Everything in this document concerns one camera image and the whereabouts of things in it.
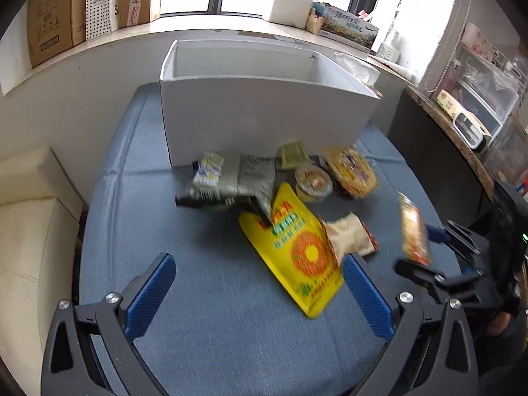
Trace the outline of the person right hand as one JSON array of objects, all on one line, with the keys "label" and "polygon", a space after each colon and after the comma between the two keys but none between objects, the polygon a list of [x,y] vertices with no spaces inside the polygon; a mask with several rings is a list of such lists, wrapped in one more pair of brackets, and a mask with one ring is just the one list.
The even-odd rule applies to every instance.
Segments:
[{"label": "person right hand", "polygon": [[512,315],[508,312],[500,312],[489,322],[486,333],[489,336],[499,336],[507,330],[511,320]]}]

